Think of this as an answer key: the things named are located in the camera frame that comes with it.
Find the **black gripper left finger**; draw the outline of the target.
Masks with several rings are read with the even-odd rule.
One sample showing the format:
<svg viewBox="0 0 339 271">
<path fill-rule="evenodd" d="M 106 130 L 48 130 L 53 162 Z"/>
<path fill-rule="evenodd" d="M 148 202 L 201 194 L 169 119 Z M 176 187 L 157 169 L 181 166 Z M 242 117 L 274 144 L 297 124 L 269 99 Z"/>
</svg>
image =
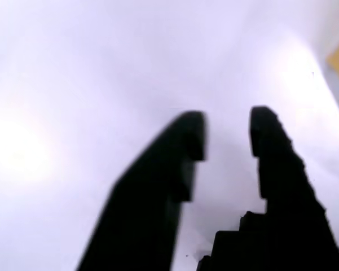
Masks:
<svg viewBox="0 0 339 271">
<path fill-rule="evenodd" d="M 170 270 L 205 136 L 203 112 L 187 111 L 148 145 L 113 186 L 79 270 Z"/>
</svg>

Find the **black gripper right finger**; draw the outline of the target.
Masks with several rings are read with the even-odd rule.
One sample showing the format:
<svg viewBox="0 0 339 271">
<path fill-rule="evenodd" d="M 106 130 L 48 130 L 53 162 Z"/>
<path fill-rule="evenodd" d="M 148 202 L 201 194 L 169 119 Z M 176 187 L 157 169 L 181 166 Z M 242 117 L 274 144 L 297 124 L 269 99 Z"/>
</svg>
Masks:
<svg viewBox="0 0 339 271">
<path fill-rule="evenodd" d="M 276 113 L 253 107 L 249 135 L 266 211 L 246 212 L 237 231 L 218 231 L 197 269 L 339 270 L 325 208 Z"/>
</svg>

